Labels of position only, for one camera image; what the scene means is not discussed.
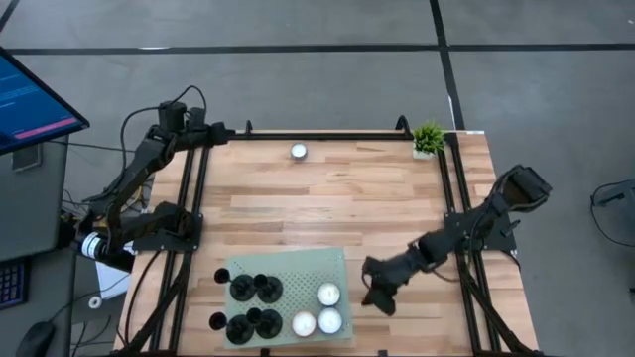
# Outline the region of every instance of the keyboard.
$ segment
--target keyboard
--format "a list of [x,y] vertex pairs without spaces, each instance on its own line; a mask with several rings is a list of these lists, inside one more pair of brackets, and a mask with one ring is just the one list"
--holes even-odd
[[24,259],[0,263],[0,309],[27,302],[28,273]]

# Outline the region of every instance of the black cable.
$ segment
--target black cable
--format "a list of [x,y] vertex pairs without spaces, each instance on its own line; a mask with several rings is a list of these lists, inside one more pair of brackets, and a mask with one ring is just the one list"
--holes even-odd
[[[79,335],[79,340],[77,341],[77,344],[81,344],[81,339],[83,338],[83,334],[86,333],[86,327],[88,326],[88,322],[85,322],[83,324],[83,329],[81,330],[81,334]],[[71,357],[75,357],[75,355],[77,354],[77,349],[79,347],[75,347],[75,349],[72,350],[72,355]]]
[[[61,144],[61,145],[64,145],[64,146],[77,146],[77,147],[83,147],[83,148],[91,148],[91,149],[100,149],[100,150],[121,152],[121,149],[119,149],[119,148],[105,147],[105,146],[101,146],[101,145],[71,143],[71,142],[65,143],[65,142],[59,142],[59,141],[55,141],[55,140],[51,140],[51,143]],[[126,153],[134,154],[135,151],[134,150],[126,150]]]
[[597,193],[598,193],[601,189],[603,189],[603,188],[605,188],[605,187],[609,187],[609,186],[613,186],[613,185],[618,185],[618,184],[621,184],[621,183],[625,183],[625,182],[627,182],[628,180],[630,180],[630,179],[625,179],[625,180],[618,181],[618,182],[606,183],[606,184],[603,184],[603,185],[599,186],[598,188],[596,188],[596,189],[595,189],[595,191],[593,192],[593,194],[591,195],[591,206],[590,206],[590,211],[591,211],[591,217],[593,217],[593,222],[595,222],[595,226],[597,227],[597,230],[598,230],[600,233],[602,233],[602,235],[604,236],[604,238],[606,238],[607,240],[611,241],[612,243],[617,244],[617,245],[620,245],[620,246],[622,246],[622,247],[635,248],[635,244],[630,244],[630,243],[623,243],[623,242],[619,242],[619,241],[616,241],[615,239],[613,239],[613,238],[609,237],[609,236],[608,236],[608,234],[606,234],[606,233],[604,232],[604,230],[602,229],[602,227],[600,227],[599,222],[597,222],[597,218],[595,217],[595,212],[593,211],[593,207],[594,207],[594,205],[593,205],[593,204],[595,203],[595,196],[597,195]]
[[122,154],[121,155],[121,172],[119,173],[119,176],[115,179],[115,182],[110,186],[110,188],[107,188],[104,192],[100,194],[91,196],[89,198],[85,198],[83,202],[89,202],[89,201],[93,201],[95,199],[99,199],[99,198],[107,196],[123,180],[123,175],[124,175],[124,172],[126,171],[126,166],[128,166],[128,158],[126,156],[126,143],[124,139],[126,126],[128,125],[128,122],[130,121],[130,119],[132,119],[132,117],[134,117],[135,115],[143,113],[143,112],[151,111],[151,110],[157,110],[157,109],[159,109],[159,107],[147,107],[147,108],[137,109],[133,111],[132,113],[128,114],[128,116],[123,120],[123,123],[121,124],[121,129],[119,130],[119,142],[121,144],[121,154]]
[[510,251],[505,251],[505,250],[501,250],[501,253],[503,253],[504,255],[508,256],[511,260],[514,261],[514,263],[516,263],[516,265],[518,266],[518,271],[521,272],[522,269],[520,268],[520,262],[518,261],[518,259],[512,254],[512,252]]
[[69,306],[73,305],[73,304],[74,304],[74,303],[76,303],[77,301],[79,301],[79,300],[81,300],[81,299],[83,299],[83,298],[87,298],[87,297],[93,296],[93,295],[95,295],[95,294],[101,294],[101,293],[107,292],[107,291],[111,290],[112,288],[116,287],[116,286],[117,286],[117,284],[121,283],[121,281],[123,281],[124,279],[126,279],[126,278],[128,278],[128,277],[130,277],[130,274],[126,274],[124,277],[122,277],[122,278],[121,278],[121,279],[119,279],[117,282],[115,282],[113,285],[111,285],[110,287],[108,287],[108,288],[106,288],[106,289],[104,289],[104,290],[101,290],[101,291],[96,291],[96,292],[91,292],[91,293],[88,293],[88,294],[84,294],[84,295],[82,295],[81,297],[78,297],[78,298],[75,298],[75,299],[71,300],[69,303],[67,303],[66,305],[62,306],[62,308],[60,308],[60,309],[58,310],[58,312],[56,312],[56,313],[53,315],[53,317],[51,317],[51,318],[49,319],[49,322],[51,322],[51,321],[53,321],[54,319],[56,319],[56,317],[58,317],[58,315],[59,315],[60,313],[62,313],[62,311],[64,311],[67,307],[69,307]]
[[117,326],[117,337],[119,337],[119,340],[121,341],[121,343],[124,346],[128,346],[128,343],[126,342],[126,340],[123,338],[123,336],[121,335],[121,332],[119,332],[119,326]]
[[448,278],[446,276],[443,276],[441,273],[437,272],[436,269],[433,269],[433,274],[436,275],[439,279],[446,281],[448,283],[460,283],[460,278]]
[[99,341],[99,342],[82,343],[77,348],[82,348],[82,347],[92,346],[92,345],[97,345],[97,344],[114,344],[114,342],[112,342],[112,341]]
[[84,345],[86,343],[90,343],[94,340],[96,340],[97,338],[101,337],[101,335],[106,332],[106,329],[108,329],[108,326],[110,325],[110,320],[112,319],[112,315],[108,315],[108,319],[106,320],[106,324],[103,325],[103,328],[101,329],[101,331],[99,331],[99,333],[97,333],[96,335],[94,335],[94,337],[89,338],[87,341],[84,341],[83,343],[81,343],[80,341],[77,341],[77,343],[72,343],[71,345]]
[[146,265],[146,268],[144,268],[143,270],[143,273],[141,273],[141,276],[139,277],[139,282],[137,282],[137,286],[135,287],[135,290],[132,293],[132,297],[130,297],[130,303],[128,304],[128,312],[126,313],[126,325],[124,327],[124,337],[127,344],[130,343],[130,316],[132,315],[132,306],[135,303],[135,298],[137,298],[137,293],[139,292],[139,288],[141,288],[141,283],[143,283],[143,280],[146,278],[146,274],[148,274],[148,271],[150,270],[152,263],[154,263],[155,259],[159,257],[159,254],[161,254],[161,251],[157,251],[155,255],[153,255],[152,258],[150,258],[150,262],[148,262],[148,264]]
[[[184,95],[186,95],[190,89],[194,89],[198,92],[198,94],[200,94],[200,98],[202,99],[202,105],[203,105],[203,111],[204,113],[207,113],[207,100],[205,99],[204,94],[202,93],[202,91],[195,85],[190,85],[188,86],[181,94],[179,94],[179,96],[177,96],[177,98],[175,98],[174,100],[172,100],[172,102],[170,102],[169,105],[172,105],[174,103],[176,103],[177,101],[179,101],[179,99],[183,98]],[[126,157],[126,143],[125,143],[125,139],[124,139],[124,134],[126,131],[126,126],[128,125],[128,121],[130,121],[130,119],[132,117],[134,117],[137,114],[143,113],[143,112],[147,112],[147,111],[151,111],[151,110],[159,110],[160,107],[147,107],[147,108],[142,108],[142,109],[138,109],[133,111],[132,113],[128,114],[128,116],[123,120],[123,123],[121,124],[121,129],[119,131],[119,141],[121,144],[121,152],[122,152],[122,161],[121,161],[121,172],[119,173],[119,176],[117,177],[115,184],[113,184],[111,186],[111,188],[107,188],[104,192],[94,195],[92,197],[86,198],[83,201],[87,202],[87,201],[92,201],[95,199],[99,199],[102,197],[105,197],[106,195],[110,194],[114,187],[116,187],[121,180],[123,179],[123,174],[126,171],[126,166],[128,164],[128,159]]]
[[207,100],[205,99],[205,95],[202,93],[202,90],[200,90],[200,88],[198,88],[195,85],[189,85],[186,88],[186,90],[184,90],[181,94],[179,94],[179,96],[176,99],[174,99],[172,102],[170,102],[170,105],[178,102],[179,99],[183,98],[183,96],[186,95],[190,91],[190,89],[194,89],[195,91],[198,92],[198,94],[200,95],[200,99],[202,99],[202,108],[203,108],[205,114],[207,114]]

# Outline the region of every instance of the computer monitor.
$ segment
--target computer monitor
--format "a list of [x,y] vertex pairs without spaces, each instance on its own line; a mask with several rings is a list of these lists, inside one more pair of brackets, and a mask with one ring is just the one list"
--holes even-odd
[[0,47],[0,155],[90,126]]

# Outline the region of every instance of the computer mouse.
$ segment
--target computer mouse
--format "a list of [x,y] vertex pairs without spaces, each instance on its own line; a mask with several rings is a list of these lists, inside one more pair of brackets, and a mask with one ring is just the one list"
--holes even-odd
[[22,338],[16,357],[45,357],[55,332],[55,326],[48,321],[34,324]]

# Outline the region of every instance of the white cylinder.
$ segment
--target white cylinder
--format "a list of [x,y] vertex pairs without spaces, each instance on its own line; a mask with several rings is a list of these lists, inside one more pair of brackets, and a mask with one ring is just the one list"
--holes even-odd
[[88,307],[92,309],[98,309],[101,307],[102,303],[103,303],[103,300],[101,299],[101,297],[91,297],[90,300],[88,301]]
[[316,318],[308,311],[300,311],[292,323],[294,332],[300,337],[308,337],[316,330]]
[[317,323],[322,332],[334,334],[341,328],[341,315],[336,309],[328,307],[319,313]]
[[324,283],[317,290],[317,299],[324,306],[333,306],[339,301],[339,288],[333,283]]

